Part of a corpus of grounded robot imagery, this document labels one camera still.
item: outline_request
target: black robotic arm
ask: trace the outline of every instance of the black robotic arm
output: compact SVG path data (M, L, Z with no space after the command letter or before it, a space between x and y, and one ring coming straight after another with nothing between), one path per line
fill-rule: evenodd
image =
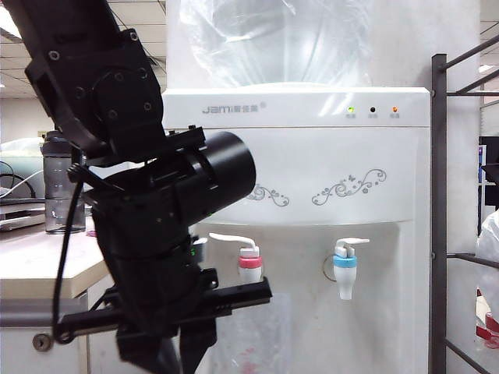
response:
M105 0L3 3L32 58L29 81L86 165L146 162L105 180L79 164L69 169L78 186L73 201L84 182L93 187L83 198L115 286L103 296L103 309L62 318L56 288L55 339L67 344L117 329L125 361L154 373L177 373L180 366L194 373L217 340L217 317L271 297L266 279L217 289L216 270L200 268L189 235L190 225L251 192L250 152L229 132L205 139L202 128L191 126L165 135L160 87L139 36L119 30ZM181 365L171 342L179 332Z

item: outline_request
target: wall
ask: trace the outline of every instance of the wall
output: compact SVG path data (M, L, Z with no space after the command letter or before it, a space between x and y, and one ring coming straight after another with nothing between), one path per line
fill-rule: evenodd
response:
M477 0L378 0L373 2L369 76L374 86L431 88L430 60L436 53L449 59L480 42ZM179 25L179 0L168 2L168 87L209 87L196 66ZM450 90L478 77L478 57L455 66ZM448 100L448 251L473 252L476 244L476 165L479 101ZM472 265L450 261L448 267L448 337L473 355L476 281ZM448 350L448 372L474 372Z
M480 135L499 136L499 101L480 109Z
M54 129L38 99L0 100L0 143L37 136Z

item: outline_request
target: black cable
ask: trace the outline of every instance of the black cable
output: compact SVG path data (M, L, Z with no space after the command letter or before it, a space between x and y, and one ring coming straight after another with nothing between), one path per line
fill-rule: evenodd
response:
M16 180L16 178L20 179L20 183L24 183L28 189L30 189L30 194L31 194L31 199L35 199L37 197L35 191L34 191L34 188L33 186L29 183L29 182L25 182L25 178L21 177L20 175L17 175L17 174L10 174L10 173L3 173L3 174L0 174L0 178L1 177L12 177L12 180Z
M7 168L10 169L10 172L12 173L12 175L14 175L14 169L12 168L12 166L10 166L10 164L7 164L5 161L0 161L0 164L4 164ZM14 177L12 177L12 181L10 183L10 188L12 188L14 186L15 181L16 181L16 179Z
M71 235L71 229L73 227L73 219L76 211L76 205L80 197L80 193L83 189L83 182L77 182L75 190L73 192L73 197L71 198L71 204L69 205L68 219L65 223L64 228L64 238L62 240L61 257L59 259L59 267L57 270L57 278L55 279L54 286L54 297L52 299L52 335L55 341L60 344L70 343L74 336L69 335L63 337L59 331L59 302L61 298L61 288L62 288L62 274L64 273L65 259L68 254L69 246L69 236Z
M96 302L94 305L92 305L92 308L90 308L90 310L97 310L97 308L99 307L100 304L102 304L102 302L104 301L104 295L102 295Z

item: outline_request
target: water bottle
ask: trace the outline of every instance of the water bottle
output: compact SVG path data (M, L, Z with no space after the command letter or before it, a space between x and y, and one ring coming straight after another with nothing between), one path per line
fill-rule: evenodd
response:
M44 156L45 231L63 234L75 184L67 170L71 166L71 145L59 131L50 131L41 148ZM78 200L72 232L85 231L85 204Z

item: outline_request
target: metal rack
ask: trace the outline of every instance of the metal rack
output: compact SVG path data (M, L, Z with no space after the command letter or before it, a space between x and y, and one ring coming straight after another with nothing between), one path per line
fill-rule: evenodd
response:
M499 69L455 92L447 91L447 70L459 62L499 43L499 35L447 61L447 55L432 57L431 148L432 148L432 270L430 311L430 373L447 372L447 348L480 374L491 374L447 339L447 261L460 259L499 269L499 262L476 257L472 253L447 253L447 98L457 96L497 96L497 91L477 90L499 76Z

